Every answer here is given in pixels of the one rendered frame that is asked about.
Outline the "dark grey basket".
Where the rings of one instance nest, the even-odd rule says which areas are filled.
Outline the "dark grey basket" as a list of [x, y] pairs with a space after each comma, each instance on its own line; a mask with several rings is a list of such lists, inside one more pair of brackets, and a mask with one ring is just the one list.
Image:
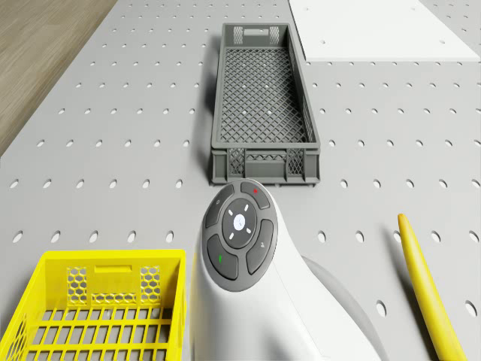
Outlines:
[[319, 136], [294, 35], [287, 23], [223, 24], [213, 183], [319, 183]]

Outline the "yellow basket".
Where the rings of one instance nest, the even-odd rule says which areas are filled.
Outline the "yellow basket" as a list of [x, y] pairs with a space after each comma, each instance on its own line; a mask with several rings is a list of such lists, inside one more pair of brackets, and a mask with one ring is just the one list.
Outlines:
[[48, 251], [0, 341], [0, 361], [181, 361], [183, 250]]

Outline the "white board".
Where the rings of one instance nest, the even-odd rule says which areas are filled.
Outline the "white board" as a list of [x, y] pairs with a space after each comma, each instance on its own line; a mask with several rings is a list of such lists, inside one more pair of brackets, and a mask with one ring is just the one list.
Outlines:
[[419, 0], [289, 0], [308, 62], [477, 62]]

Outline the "banana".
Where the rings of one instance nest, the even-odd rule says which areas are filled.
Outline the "banana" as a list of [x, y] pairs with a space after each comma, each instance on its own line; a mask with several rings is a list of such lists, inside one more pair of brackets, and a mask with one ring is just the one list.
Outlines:
[[440, 361], [467, 361], [409, 220], [398, 215], [401, 245], [416, 301]]

